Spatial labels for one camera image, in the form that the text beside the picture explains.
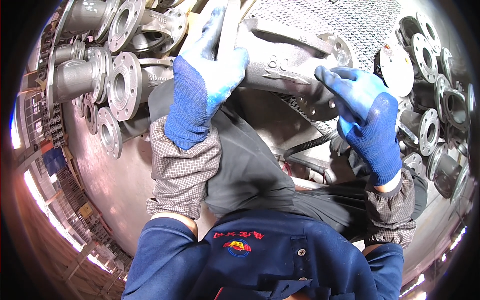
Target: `black cable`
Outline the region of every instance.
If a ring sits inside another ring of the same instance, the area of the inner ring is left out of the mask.
[[[319,145],[322,145],[322,144],[325,144],[326,142],[332,140],[333,138],[335,138],[337,136],[338,136],[338,132],[337,132],[336,129],[334,129],[331,132],[327,133],[326,135],[322,135],[319,138],[316,138],[314,140],[311,140],[311,141],[296,145],[294,147],[291,147],[290,149],[288,149],[287,151],[285,151],[283,153],[283,159],[287,162],[292,162],[292,163],[303,165],[307,168],[312,169],[315,172],[318,172],[318,173],[322,174],[325,177],[325,180],[326,180],[327,184],[331,184],[332,180],[331,180],[330,176],[328,175],[328,173],[325,172],[324,167],[321,167],[317,164],[311,163],[311,162],[306,161],[304,159],[300,159],[300,158],[297,158],[297,157],[292,157],[291,155],[295,154],[295,153],[298,153],[298,152],[301,152],[301,151],[304,151],[304,150],[307,150],[307,149],[310,149],[310,148],[313,148],[313,147],[316,147],[316,146],[319,146]]]

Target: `cast metal pipe fitting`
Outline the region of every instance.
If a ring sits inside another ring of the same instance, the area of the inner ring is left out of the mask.
[[[405,47],[405,50],[415,62],[413,66],[415,79],[425,79],[431,84],[434,83],[438,75],[437,59],[427,38],[420,33],[414,34],[411,46]]]
[[[425,80],[416,81],[413,86],[415,105],[422,110],[435,108],[440,121],[447,123],[443,104],[444,91],[446,88],[450,88],[450,83],[443,74],[438,74],[434,84],[430,84]]]
[[[138,109],[135,118],[121,122],[115,119],[109,107],[98,110],[97,127],[100,141],[107,155],[112,159],[120,158],[123,143],[147,132],[150,123],[147,106]]]
[[[146,0],[127,0],[118,9],[108,33],[110,51],[150,51],[163,54],[174,48],[185,35],[187,16],[173,8],[163,13],[145,9]]]
[[[319,65],[355,68],[357,59],[346,40],[332,34],[309,35],[263,19],[245,19],[238,26],[235,44],[246,48],[250,57],[240,86],[302,98],[304,102],[297,102],[311,120],[327,121],[338,115],[337,108],[329,106],[333,94],[316,80],[314,71]]]
[[[101,101],[107,74],[107,51],[93,50],[90,61],[68,60],[55,68],[55,55],[48,62],[47,107],[53,115],[53,104],[65,102],[92,92],[94,101]]]
[[[434,150],[440,134],[440,121],[437,111],[429,108],[421,115],[413,111],[413,106],[409,101],[402,101],[398,104],[397,119],[419,139],[418,145],[409,139],[404,140],[405,144],[417,149],[421,155],[429,156]]]
[[[98,126],[97,126],[98,109],[104,107],[105,105],[106,103],[100,106],[95,104],[92,101],[92,95],[90,93],[85,94],[85,97],[84,97],[85,123],[91,135],[95,135],[98,132]]]
[[[420,33],[427,38],[432,50],[436,54],[439,54],[442,44],[440,43],[440,38],[432,21],[425,14],[417,12],[417,24],[419,25]]]
[[[438,72],[445,75],[450,83],[450,86],[455,86],[455,81],[452,77],[452,62],[452,54],[447,48],[443,47],[440,51],[440,55],[437,56]]]
[[[466,96],[468,94],[453,88],[446,88],[442,98],[446,119],[461,131],[467,131],[470,124]]]
[[[438,143],[427,163],[427,178],[450,203],[458,201],[468,180],[468,163],[463,167],[447,153],[447,145]]]
[[[122,52],[115,58],[107,92],[108,104],[118,121],[133,118],[152,90],[173,78],[173,59],[138,59],[131,52]]]
[[[402,162],[410,167],[417,175],[423,173],[423,160],[420,154],[412,152],[402,159]]]
[[[90,30],[95,41],[103,42],[119,5],[120,0],[69,0],[55,29],[53,45]]]

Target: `metal mesh grate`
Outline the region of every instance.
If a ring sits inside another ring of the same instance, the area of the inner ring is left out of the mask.
[[[355,48],[359,68],[373,70],[375,55],[393,31],[400,4],[396,0],[258,0],[249,13],[313,34],[344,36]]]

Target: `black pants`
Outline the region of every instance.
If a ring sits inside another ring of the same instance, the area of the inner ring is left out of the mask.
[[[273,209],[309,216],[332,226],[348,240],[367,233],[365,185],[368,177],[311,191],[296,192],[274,155],[241,117],[223,107],[212,118],[222,145],[220,167],[207,182],[205,203],[217,215],[240,209]],[[427,204],[427,183],[411,171],[416,219]]]

